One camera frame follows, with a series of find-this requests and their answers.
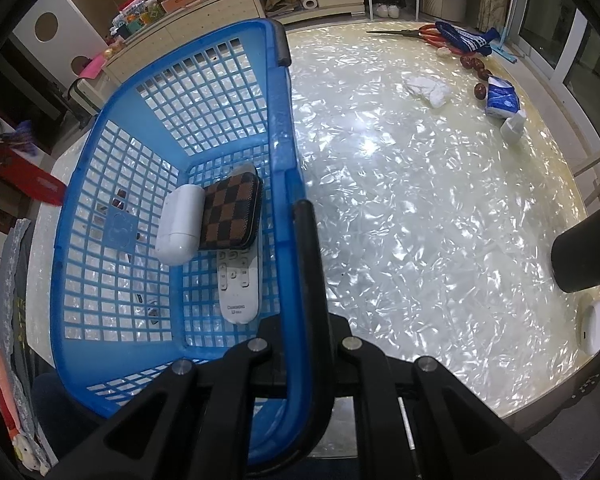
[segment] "blue plastic basket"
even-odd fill
[[[221,357],[255,336],[258,319],[222,318],[215,251],[169,268],[155,257],[155,235],[168,192],[253,161],[264,181],[259,317],[281,313],[288,397],[256,404],[251,462],[297,436],[311,386],[291,213],[304,185],[280,28],[249,20],[216,30],[113,94],[66,192],[52,272],[56,367],[97,413],[112,415],[176,359]]]

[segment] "checkered wallet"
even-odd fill
[[[260,224],[262,181],[251,172],[205,187],[200,250],[247,249]]]

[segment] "white remote control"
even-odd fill
[[[253,164],[243,164],[231,176],[251,171]],[[260,259],[262,257],[262,222],[249,249],[218,251],[218,297],[220,313],[229,323],[247,324],[255,319],[260,307]]]

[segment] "white pearlescent floor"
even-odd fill
[[[526,133],[508,147],[457,57],[366,34],[405,26],[288,35],[330,310],[388,355],[436,357],[504,416],[589,360],[577,347],[576,310],[600,288],[565,294],[549,263],[554,238],[586,212],[520,88]],[[510,78],[495,55],[485,63]],[[449,85],[450,102],[433,109],[409,94],[402,80],[417,75]],[[351,454],[354,439],[352,405],[342,400],[317,454]]]

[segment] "scissors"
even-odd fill
[[[423,25],[415,30],[368,30],[368,34],[398,34],[407,38],[420,38],[426,41],[430,45],[436,48],[445,47],[448,48],[454,54],[458,56],[465,56],[466,53],[462,52],[459,48],[451,45],[436,29],[436,25],[430,23],[429,25]]]

